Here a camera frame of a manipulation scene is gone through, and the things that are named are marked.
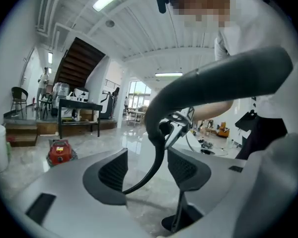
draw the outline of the red vacuum cleaner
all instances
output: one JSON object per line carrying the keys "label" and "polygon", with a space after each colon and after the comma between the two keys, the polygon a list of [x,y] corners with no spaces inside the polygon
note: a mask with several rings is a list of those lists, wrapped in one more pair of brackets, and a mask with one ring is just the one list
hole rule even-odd
{"label": "red vacuum cleaner", "polygon": [[49,140],[49,142],[50,151],[46,156],[46,160],[51,167],[77,160],[77,154],[67,140]]}

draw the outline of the wooden stairs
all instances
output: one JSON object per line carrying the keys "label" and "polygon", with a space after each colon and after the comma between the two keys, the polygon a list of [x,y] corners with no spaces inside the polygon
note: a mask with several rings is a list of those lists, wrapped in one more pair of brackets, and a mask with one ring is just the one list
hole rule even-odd
{"label": "wooden stairs", "polygon": [[11,147],[35,146],[38,138],[36,125],[7,123],[5,131]]}
{"label": "wooden stairs", "polygon": [[103,52],[76,37],[60,62],[54,84],[67,83],[71,90],[84,87],[88,76],[104,56]]}

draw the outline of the small table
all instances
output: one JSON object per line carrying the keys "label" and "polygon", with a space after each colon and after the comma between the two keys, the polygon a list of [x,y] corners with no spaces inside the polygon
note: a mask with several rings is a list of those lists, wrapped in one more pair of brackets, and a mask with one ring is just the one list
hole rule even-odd
{"label": "small table", "polygon": [[66,99],[60,99],[59,103],[59,114],[58,114],[58,124],[59,124],[59,135],[62,139],[62,126],[75,126],[75,125],[90,125],[90,131],[93,131],[93,125],[97,125],[97,137],[99,137],[99,124],[100,119],[97,121],[68,121],[62,122],[62,108],[72,108],[72,109],[88,109],[92,111],[92,117],[94,117],[94,111],[101,111],[103,106],[97,105],[95,103],[71,101]]}
{"label": "small table", "polygon": [[[141,123],[142,122],[143,116],[144,116],[145,112],[140,112],[140,111],[135,111],[135,110],[129,110],[127,125],[129,125],[130,114],[135,114],[135,120],[133,121],[134,122],[134,127],[135,127],[137,122],[138,123]],[[137,115],[140,115],[140,121],[137,121]]]}

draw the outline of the chair seat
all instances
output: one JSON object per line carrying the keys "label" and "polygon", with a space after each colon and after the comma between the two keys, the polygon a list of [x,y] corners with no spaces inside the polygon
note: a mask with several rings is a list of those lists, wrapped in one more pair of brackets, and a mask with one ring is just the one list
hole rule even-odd
{"label": "chair seat", "polygon": [[13,101],[15,101],[15,102],[26,102],[25,99],[13,99]]}

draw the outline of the ceiling beam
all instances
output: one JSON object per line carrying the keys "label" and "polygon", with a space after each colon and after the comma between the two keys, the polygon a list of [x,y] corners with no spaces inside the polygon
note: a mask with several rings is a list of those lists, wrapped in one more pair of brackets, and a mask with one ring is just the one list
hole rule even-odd
{"label": "ceiling beam", "polygon": [[112,9],[110,12],[106,13],[107,17],[104,16],[102,17],[88,32],[87,35],[91,36],[99,27],[101,27],[103,24],[105,24],[105,22],[108,20],[108,17],[112,17],[115,14],[117,14],[118,12],[120,12],[121,10],[123,10],[124,8],[130,6],[131,4],[140,1],[140,0],[126,0],[123,3],[121,3],[120,5],[118,5],[117,7],[115,7],[114,9]]}
{"label": "ceiling beam", "polygon": [[160,56],[169,56],[169,55],[210,55],[214,56],[214,49],[210,48],[171,48],[171,49],[163,49],[163,50],[155,50],[141,54],[137,54],[131,57],[127,57],[123,59],[124,62],[131,62],[143,58],[151,58],[151,57],[160,57]]}

